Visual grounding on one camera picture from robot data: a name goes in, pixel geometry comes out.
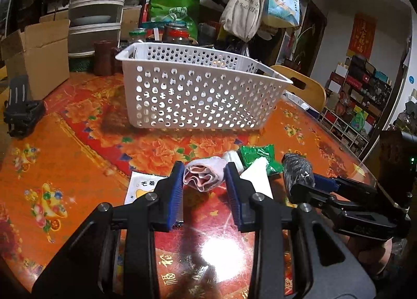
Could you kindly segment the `green foil packet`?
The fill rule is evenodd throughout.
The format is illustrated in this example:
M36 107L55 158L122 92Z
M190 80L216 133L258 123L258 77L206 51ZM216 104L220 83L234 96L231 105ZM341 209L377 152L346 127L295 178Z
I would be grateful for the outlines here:
M245 168L249 168L256 160L262 158L266 161L267 175L277 175L283 172L283 165L275 158L273 144L266 146L241 146L237 152Z

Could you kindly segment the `pink cloth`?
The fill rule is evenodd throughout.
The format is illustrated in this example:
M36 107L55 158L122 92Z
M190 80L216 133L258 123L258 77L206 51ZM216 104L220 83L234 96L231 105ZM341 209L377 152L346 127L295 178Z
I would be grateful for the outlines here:
M199 192L208 192L222 184L226 165L226 160L218 156L193 160L185 166L183 183Z

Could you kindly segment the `white paper sheet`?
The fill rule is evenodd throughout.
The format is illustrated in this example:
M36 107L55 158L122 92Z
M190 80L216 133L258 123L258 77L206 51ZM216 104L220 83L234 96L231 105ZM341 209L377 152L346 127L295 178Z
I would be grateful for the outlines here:
M266 172L268 160L265 157L257 158L244 172L240 174L240 177L244 180L250 181L257 193L273 199L274 196L271 191L271 185Z

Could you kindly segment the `white printed card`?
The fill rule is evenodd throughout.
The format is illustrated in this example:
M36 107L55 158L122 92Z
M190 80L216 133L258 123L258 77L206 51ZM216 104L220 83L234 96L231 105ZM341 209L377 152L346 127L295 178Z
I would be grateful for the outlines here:
M124 204L131 204L140 196L153 192L156 184L163 179L165 179L165 177L159 175L132 172Z

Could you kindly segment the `cluttered storage shelf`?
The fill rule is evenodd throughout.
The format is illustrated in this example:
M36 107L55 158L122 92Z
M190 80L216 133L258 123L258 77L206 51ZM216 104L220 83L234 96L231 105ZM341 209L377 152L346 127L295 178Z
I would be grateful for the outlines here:
M359 159L364 159L391 96L389 78L362 55L338 64L325 85L327 103L320 115L326 128Z

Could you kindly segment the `right wooden chair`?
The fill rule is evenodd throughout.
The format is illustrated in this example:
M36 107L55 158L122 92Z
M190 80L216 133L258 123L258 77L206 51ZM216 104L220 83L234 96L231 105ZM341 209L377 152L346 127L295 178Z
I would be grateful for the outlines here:
M309 106L312 106L316 111L321 112L326 103L326 92L324 87L311 79L291 68L274 65L271 69L279 74L290 79L293 84L287 87L287 90L304 100Z

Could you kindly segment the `white perforated plastic basket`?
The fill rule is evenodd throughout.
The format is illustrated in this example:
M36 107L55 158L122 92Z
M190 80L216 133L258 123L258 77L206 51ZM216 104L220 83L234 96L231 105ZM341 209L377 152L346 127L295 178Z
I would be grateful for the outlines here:
M261 129L293 83L249 57L191 45L133 43L115 58L141 129Z

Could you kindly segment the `dark brown cylinder jar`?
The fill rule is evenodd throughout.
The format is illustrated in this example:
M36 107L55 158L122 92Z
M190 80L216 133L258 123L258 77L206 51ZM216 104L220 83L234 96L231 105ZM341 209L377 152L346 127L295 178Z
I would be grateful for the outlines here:
M102 40L94 43L94 66L93 73L96 76L111 76L118 72L116 55L118 44L114 40Z

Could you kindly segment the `black phone stand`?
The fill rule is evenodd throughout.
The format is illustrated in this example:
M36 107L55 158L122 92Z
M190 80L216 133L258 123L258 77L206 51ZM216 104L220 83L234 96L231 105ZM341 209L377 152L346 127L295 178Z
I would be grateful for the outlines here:
M4 122L8 125L10 137L28 136L45 114L44 102L30 98L27 75L16 76L10 80L9 97L4 105Z

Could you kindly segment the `red lid pickle jar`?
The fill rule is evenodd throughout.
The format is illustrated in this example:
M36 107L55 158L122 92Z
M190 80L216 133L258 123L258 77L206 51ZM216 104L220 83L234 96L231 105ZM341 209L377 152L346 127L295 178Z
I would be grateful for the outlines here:
M166 23L163 31L163 42L189 45L190 38L187 24L179 21Z

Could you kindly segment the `white canvas tote bag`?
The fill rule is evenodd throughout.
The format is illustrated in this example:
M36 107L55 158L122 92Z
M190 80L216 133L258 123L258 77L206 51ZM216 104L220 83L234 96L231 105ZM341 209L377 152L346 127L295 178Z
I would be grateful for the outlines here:
M229 0L220 17L224 30L248 43L261 23L265 0Z

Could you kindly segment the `green lid glass jar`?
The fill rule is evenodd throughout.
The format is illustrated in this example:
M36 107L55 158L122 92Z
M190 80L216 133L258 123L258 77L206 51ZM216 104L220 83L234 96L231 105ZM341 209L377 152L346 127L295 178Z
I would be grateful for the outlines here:
M145 28L129 31L129 44L146 42L146 33L147 30Z

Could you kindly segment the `blue illustrated paper bag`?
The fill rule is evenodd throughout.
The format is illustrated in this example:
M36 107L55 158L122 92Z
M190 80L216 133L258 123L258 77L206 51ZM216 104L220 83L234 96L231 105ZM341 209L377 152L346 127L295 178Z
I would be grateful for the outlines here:
M300 14L300 0L265 0L261 21L271 28L294 28Z

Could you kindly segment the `green shopping bag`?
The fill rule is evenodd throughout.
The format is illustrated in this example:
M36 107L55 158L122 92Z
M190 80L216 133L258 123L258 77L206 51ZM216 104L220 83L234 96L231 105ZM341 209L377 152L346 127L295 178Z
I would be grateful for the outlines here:
M200 0L150 0L149 21L185 23L189 35L198 37Z

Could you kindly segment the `open cardboard box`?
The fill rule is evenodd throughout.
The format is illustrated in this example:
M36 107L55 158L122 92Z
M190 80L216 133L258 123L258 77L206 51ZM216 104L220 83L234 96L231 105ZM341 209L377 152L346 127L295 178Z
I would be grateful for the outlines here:
M35 100L46 98L69 78L69 24L68 19L37 23L1 41L8 77L26 75Z

